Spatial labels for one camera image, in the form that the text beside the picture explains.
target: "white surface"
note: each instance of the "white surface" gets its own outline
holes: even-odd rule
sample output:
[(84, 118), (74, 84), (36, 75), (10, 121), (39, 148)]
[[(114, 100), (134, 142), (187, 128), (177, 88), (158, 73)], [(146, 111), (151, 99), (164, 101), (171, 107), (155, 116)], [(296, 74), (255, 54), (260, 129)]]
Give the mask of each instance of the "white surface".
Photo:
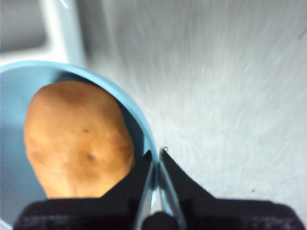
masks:
[(285, 203), (306, 225), (307, 2), (102, 3), (90, 68), (136, 100), (157, 146), (214, 196)]

